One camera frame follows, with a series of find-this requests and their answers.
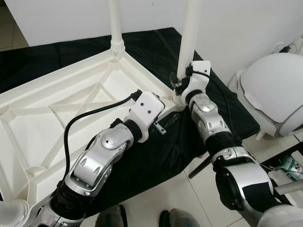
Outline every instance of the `wall outlet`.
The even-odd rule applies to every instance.
[[[284,42],[278,42],[278,43],[276,43],[276,45],[272,49],[271,53],[279,53],[280,50],[283,49],[283,47],[285,47],[285,43]]]

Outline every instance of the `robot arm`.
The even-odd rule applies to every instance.
[[[179,85],[183,89],[186,87],[180,92],[181,100],[189,106],[211,156],[221,202],[230,210],[237,210],[256,227],[266,210],[282,204],[273,196],[267,173],[234,137],[218,114],[217,105],[205,94],[209,72],[210,62],[194,61]]]
[[[39,212],[31,227],[78,227],[88,206],[109,177],[113,164],[134,142],[148,139],[148,129],[165,105],[153,93],[136,100],[124,122],[98,133],[79,156],[55,194]]]

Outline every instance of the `person's foot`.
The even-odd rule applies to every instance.
[[[197,220],[188,212],[172,209],[162,211],[160,214],[159,227],[200,227]]]
[[[95,227],[127,227],[125,208],[122,205],[115,205],[101,212]]]

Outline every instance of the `white tile floor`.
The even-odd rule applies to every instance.
[[[7,7],[0,7],[0,51],[27,46]],[[303,133],[297,136],[303,140]],[[273,139],[269,136],[257,142],[252,136],[244,140],[243,145],[263,162],[297,142],[294,137]],[[230,211],[221,204],[211,166],[193,179],[188,179],[188,174],[202,161],[203,158],[194,159],[178,176],[124,201],[122,204],[126,208],[129,226],[157,227],[162,210],[179,208],[189,211],[201,227],[248,227],[248,223],[237,212]],[[81,227],[94,227],[96,217],[86,219]]]
[[[28,47],[18,25],[6,6],[0,6],[0,52]]]

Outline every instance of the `white plastic base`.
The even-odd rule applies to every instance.
[[[111,50],[0,94],[0,191],[4,201],[25,200],[35,217],[65,168],[63,132],[74,116],[122,100],[140,89],[160,96],[159,120],[184,106],[172,91],[126,52]],[[133,101],[77,121],[69,132],[71,165],[89,140],[124,119]]]

